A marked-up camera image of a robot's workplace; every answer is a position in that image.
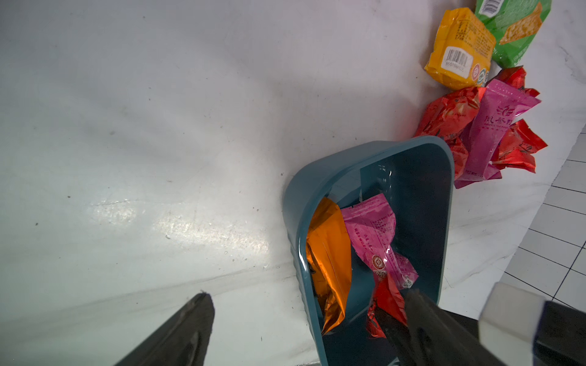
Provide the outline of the purple tea bag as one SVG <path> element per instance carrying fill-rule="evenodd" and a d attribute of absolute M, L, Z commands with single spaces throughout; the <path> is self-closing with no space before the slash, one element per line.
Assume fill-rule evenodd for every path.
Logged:
<path fill-rule="evenodd" d="M 492 163 L 494 152 L 515 120 L 539 103 L 540 99 L 500 80 L 488 83 L 479 112 L 464 137 L 468 159 L 455 188 L 502 178 Z"/>

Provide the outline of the orange tea bag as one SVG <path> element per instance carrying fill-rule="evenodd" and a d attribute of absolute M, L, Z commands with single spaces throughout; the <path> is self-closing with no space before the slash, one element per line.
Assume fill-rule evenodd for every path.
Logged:
<path fill-rule="evenodd" d="M 339 206 L 323 198 L 311 218 L 306 257 L 324 315 L 323 335 L 343 323 L 352 285 L 351 242 Z"/>

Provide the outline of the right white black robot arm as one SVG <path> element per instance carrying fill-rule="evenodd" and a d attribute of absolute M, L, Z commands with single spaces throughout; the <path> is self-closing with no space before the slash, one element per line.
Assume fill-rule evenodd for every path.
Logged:
<path fill-rule="evenodd" d="M 585 313 L 498 282 L 479 318 L 479 340 L 506 365 L 584 365 Z"/>

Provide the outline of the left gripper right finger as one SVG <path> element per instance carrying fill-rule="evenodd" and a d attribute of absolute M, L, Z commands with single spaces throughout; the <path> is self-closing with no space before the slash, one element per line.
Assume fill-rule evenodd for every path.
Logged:
<path fill-rule="evenodd" d="M 483 347 L 478 322 L 440 309 L 418 290 L 404 299 L 407 323 L 390 314 L 397 305 L 375 305 L 375 319 L 395 353 L 393 365 L 502 365 Z"/>

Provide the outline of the pink tea bag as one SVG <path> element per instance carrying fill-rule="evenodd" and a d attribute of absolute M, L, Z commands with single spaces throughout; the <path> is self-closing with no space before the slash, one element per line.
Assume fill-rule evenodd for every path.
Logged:
<path fill-rule="evenodd" d="M 409 259 L 392 248 L 396 216 L 386 197 L 378 194 L 341 213 L 357 256 L 374 274 L 389 275 L 399 290 L 411 288 L 418 273 Z"/>

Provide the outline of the yellow snack packet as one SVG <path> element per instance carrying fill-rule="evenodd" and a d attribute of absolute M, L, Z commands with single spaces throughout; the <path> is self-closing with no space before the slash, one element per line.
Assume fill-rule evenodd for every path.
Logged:
<path fill-rule="evenodd" d="M 495 45 L 494 35 L 471 9 L 448 10 L 424 69 L 451 90 L 483 87 L 488 80 Z"/>

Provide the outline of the red tea bag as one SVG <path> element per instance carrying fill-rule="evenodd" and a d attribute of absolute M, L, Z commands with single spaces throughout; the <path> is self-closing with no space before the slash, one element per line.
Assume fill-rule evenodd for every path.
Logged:
<path fill-rule="evenodd" d="M 462 176 L 468 160 L 462 133 L 478 115 L 485 92 L 485 87 L 467 87 L 431 102 L 416 130 L 415 137 L 435 136 L 447 143 L 453 154 L 455 179 Z"/>
<path fill-rule="evenodd" d="M 389 275 L 381 277 L 375 273 L 373 277 L 375 289 L 367 312 L 368 323 L 366 329 L 374 339 L 385 338 L 385 334 L 375 318 L 375 310 L 382 309 L 402 325 L 407 326 L 407 314 L 404 311 L 405 302 L 395 281 Z"/>
<path fill-rule="evenodd" d="M 499 169 L 523 169 L 536 172 L 534 154 L 547 147 L 547 143 L 535 134 L 524 119 L 513 123 L 500 141 L 491 164 Z"/>
<path fill-rule="evenodd" d="M 522 66 L 516 66 L 514 68 L 503 69 L 494 78 L 499 80 L 513 88 L 516 88 L 531 97 L 538 97 L 540 93 L 534 88 L 526 88 L 526 70 Z"/>

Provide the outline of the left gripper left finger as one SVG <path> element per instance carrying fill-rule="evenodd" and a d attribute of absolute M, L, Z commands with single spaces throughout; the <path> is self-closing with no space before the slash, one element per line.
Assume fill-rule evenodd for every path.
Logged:
<path fill-rule="evenodd" d="M 214 318 L 212 296 L 196 294 L 116 366 L 203 365 Z"/>

